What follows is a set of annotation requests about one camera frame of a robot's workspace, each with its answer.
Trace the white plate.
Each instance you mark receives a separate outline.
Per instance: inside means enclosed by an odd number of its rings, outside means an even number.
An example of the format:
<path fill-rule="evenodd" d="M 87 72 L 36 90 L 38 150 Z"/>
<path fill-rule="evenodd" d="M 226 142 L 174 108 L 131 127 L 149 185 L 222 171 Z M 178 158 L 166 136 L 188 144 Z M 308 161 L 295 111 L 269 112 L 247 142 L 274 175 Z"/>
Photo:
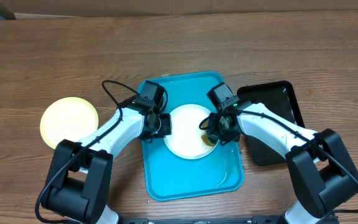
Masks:
<path fill-rule="evenodd" d="M 214 147 L 207 146 L 201 139 L 205 130 L 199 125 L 207 118 L 210 110 L 196 104 L 181 105 L 171 113 L 172 133 L 164 141 L 169 150 L 182 159 L 201 159 L 210 154 Z"/>

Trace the green yellow sponge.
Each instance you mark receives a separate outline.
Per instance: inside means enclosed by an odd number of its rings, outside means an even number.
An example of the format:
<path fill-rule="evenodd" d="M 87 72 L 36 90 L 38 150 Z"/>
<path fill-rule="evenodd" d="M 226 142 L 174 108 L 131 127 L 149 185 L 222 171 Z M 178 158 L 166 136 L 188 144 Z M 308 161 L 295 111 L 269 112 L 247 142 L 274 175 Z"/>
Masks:
<path fill-rule="evenodd" d="M 218 140 L 211 138 L 207 134 L 203 134 L 201 136 L 201 139 L 207 146 L 211 146 L 211 147 L 214 147 L 218 143 Z"/>

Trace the yellow-green plate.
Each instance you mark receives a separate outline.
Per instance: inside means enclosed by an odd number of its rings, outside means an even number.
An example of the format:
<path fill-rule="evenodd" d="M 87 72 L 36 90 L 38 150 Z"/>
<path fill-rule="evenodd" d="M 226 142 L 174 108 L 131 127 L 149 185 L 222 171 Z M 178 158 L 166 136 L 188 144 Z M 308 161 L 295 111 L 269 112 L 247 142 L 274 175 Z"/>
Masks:
<path fill-rule="evenodd" d="M 52 103 L 40 120 L 40 134 L 44 142 L 55 149 L 64 140 L 77 142 L 93 134 L 99 124 L 95 107 L 78 97 L 66 97 Z"/>

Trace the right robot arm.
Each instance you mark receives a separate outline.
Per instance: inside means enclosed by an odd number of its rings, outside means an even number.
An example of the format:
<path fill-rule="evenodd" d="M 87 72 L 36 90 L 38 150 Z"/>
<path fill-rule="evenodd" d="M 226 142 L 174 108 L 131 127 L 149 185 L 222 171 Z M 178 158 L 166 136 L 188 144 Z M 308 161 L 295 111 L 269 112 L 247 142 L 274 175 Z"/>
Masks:
<path fill-rule="evenodd" d="M 254 216 L 253 223 L 337 223 L 338 213 L 358 213 L 358 170 L 332 129 L 320 133 L 240 100 L 220 83 L 207 93 L 216 108 L 202 120 L 203 139 L 222 146 L 252 136 L 285 158 L 295 204 L 281 215 Z"/>

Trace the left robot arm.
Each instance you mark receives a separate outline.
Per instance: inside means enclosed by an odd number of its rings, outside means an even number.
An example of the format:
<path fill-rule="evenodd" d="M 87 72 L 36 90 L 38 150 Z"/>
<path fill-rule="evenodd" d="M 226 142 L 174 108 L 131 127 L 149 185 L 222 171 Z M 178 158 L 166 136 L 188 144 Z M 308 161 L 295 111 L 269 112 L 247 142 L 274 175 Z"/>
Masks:
<path fill-rule="evenodd" d="M 61 215 L 60 223 L 119 223 L 107 205 L 113 159 L 135 138 L 152 142 L 171 133 L 167 103 L 167 90 L 147 80 L 93 134 L 60 141 L 35 203 L 37 219 L 49 223 L 40 214 L 44 208 Z"/>

